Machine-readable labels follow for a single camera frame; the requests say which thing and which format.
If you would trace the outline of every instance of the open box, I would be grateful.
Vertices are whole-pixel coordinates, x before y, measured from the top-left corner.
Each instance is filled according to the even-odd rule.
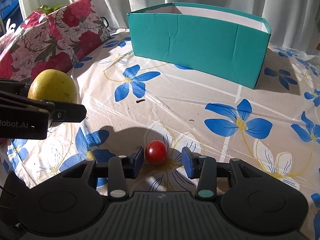
[[[128,13],[133,52],[254,88],[270,39],[267,21],[227,8],[167,3]]]

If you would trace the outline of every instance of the cherry tomato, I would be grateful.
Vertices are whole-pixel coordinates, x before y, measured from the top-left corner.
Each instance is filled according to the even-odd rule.
[[[162,141],[154,140],[147,145],[145,156],[150,164],[159,165],[164,163],[167,155],[167,147]]]

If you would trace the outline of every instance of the pear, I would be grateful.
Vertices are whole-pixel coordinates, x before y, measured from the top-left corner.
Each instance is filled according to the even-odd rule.
[[[28,98],[78,103],[78,92],[75,82],[66,73],[47,69],[32,82]]]

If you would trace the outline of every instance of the window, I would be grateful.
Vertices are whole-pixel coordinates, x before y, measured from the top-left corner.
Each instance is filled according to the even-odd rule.
[[[7,5],[7,6],[4,7],[4,8],[0,8],[0,13],[5,12],[9,7],[10,7],[10,5]]]

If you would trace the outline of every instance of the floral bag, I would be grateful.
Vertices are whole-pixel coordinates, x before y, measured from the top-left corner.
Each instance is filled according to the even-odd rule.
[[[110,39],[91,0],[79,0],[46,15],[34,11],[0,55],[0,78],[31,83],[46,69],[68,72]]]

